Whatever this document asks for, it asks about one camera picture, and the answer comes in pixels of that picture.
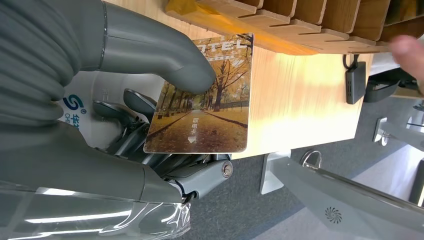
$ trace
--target cable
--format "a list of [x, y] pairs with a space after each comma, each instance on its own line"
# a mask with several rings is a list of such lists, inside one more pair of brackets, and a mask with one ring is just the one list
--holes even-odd
[[346, 57], [347, 55], [344, 54], [343, 55], [343, 66], [347, 69], [347, 70], [352, 70], [358, 67], [358, 58], [359, 58], [359, 54], [354, 54], [353, 55], [353, 62], [350, 66], [348, 66], [348, 63], [346, 62]]

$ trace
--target gray robotic arm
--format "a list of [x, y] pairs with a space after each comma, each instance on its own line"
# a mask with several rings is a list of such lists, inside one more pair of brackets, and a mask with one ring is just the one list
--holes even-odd
[[81, 70], [163, 77], [178, 89], [202, 93], [215, 72], [181, 32], [100, 0], [46, 0], [65, 16], [80, 47]]
[[144, 202], [180, 192], [148, 166], [90, 148], [57, 121], [79, 71], [155, 73], [200, 93], [215, 73], [191, 40], [100, 0], [0, 1], [0, 182]]

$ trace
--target plastic wrap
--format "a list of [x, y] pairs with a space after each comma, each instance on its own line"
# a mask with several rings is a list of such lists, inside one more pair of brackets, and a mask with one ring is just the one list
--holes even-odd
[[0, 182], [2, 240], [163, 240], [190, 229], [190, 205], [110, 199]]

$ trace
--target gray metal bracket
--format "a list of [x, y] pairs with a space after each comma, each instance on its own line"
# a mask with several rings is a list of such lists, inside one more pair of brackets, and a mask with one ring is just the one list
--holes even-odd
[[274, 162], [280, 161], [284, 157], [290, 158], [292, 151], [268, 153], [263, 156], [262, 178], [260, 180], [260, 194], [265, 195], [284, 187], [284, 184], [275, 176], [276, 169]]
[[378, 119], [374, 130], [373, 141], [379, 141], [382, 146], [386, 146], [390, 138], [395, 138], [420, 151], [424, 151], [424, 133], [392, 124], [387, 121], [387, 117]]

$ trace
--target metal screw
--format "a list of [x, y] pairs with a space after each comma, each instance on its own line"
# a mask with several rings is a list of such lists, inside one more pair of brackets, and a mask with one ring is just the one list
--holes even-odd
[[229, 162], [222, 165], [222, 175], [224, 178], [229, 178], [233, 174], [233, 166]]

